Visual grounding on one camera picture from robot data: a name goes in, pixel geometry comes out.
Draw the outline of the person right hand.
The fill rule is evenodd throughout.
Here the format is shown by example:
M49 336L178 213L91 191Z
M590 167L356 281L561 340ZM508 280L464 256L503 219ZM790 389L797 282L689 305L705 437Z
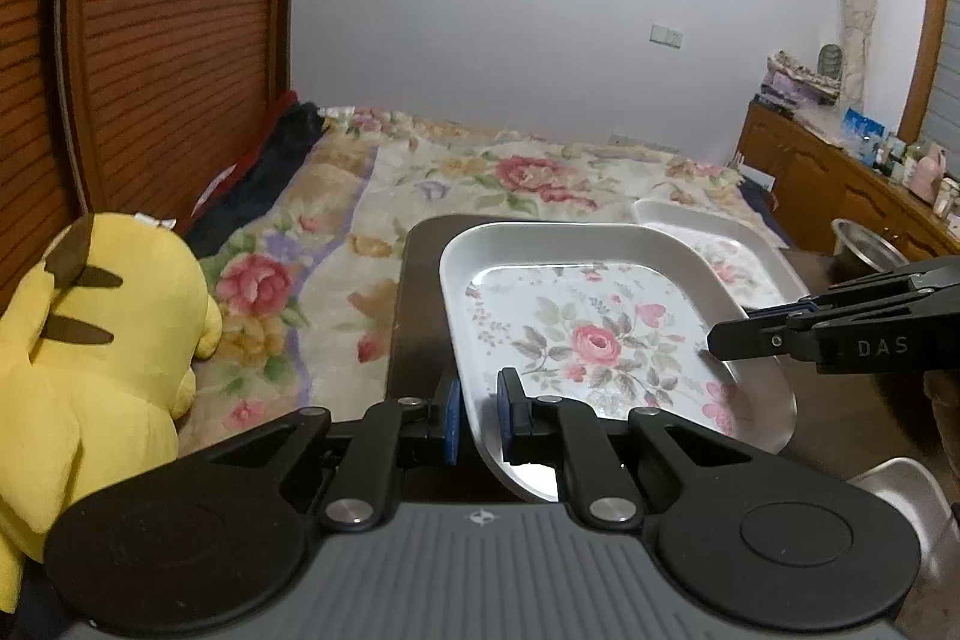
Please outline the person right hand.
M944 370L924 374L924 393L929 398L940 442L950 461L958 459L958 381Z

